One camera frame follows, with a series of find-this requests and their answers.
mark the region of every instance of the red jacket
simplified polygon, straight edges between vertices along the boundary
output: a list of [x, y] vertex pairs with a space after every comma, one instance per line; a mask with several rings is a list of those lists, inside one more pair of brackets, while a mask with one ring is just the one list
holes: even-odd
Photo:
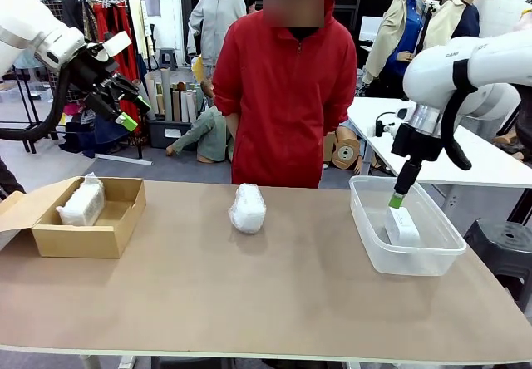
[[325, 10], [325, 27], [301, 43], [262, 11], [230, 27], [213, 84], [222, 114], [240, 114], [234, 184], [318, 187], [323, 136], [347, 119], [357, 84], [352, 37], [333, 0]]

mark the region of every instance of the open cardboard box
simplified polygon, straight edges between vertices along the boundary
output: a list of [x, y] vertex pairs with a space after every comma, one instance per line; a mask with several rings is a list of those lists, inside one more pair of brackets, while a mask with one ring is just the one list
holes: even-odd
[[144, 180], [100, 178], [106, 205], [94, 226], [62, 225], [63, 206], [83, 177], [50, 184], [0, 202], [0, 232], [31, 229], [43, 257], [120, 258], [146, 206]]

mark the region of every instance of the person's hand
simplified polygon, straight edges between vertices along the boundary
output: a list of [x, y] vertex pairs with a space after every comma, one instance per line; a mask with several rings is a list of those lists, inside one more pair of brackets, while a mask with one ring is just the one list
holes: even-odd
[[397, 61], [398, 62], [411, 62], [414, 60], [414, 54], [410, 53], [409, 51], [399, 52], [397, 53]]

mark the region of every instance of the cardboard roll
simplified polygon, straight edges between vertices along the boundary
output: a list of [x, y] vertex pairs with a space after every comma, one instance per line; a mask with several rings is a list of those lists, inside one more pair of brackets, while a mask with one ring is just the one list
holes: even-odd
[[338, 127], [332, 163], [341, 170], [347, 170], [357, 162], [359, 155], [360, 142], [355, 133], [346, 127]]

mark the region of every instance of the robotic arm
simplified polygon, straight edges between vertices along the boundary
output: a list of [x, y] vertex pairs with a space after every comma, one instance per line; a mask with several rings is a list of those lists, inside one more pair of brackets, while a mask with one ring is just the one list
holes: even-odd
[[462, 37], [421, 52], [406, 70], [403, 86], [416, 109], [395, 134], [392, 152], [410, 156], [397, 178], [391, 207], [399, 208], [424, 160], [443, 149], [461, 169], [471, 163], [454, 133], [462, 116], [494, 120], [520, 102], [506, 82], [532, 86], [532, 30], [501, 37]]
[[0, 11], [0, 76], [21, 52], [30, 48], [50, 71], [59, 74], [50, 115], [30, 130], [0, 130], [0, 139], [38, 140], [54, 130], [61, 119], [70, 84], [86, 93], [85, 103], [107, 121], [127, 130], [137, 127], [120, 110], [119, 101], [128, 100], [145, 114], [150, 106], [139, 97], [138, 88], [121, 74], [112, 59], [131, 44], [125, 32], [103, 43], [85, 43], [83, 34], [58, 21], [39, 0], [2, 0]]

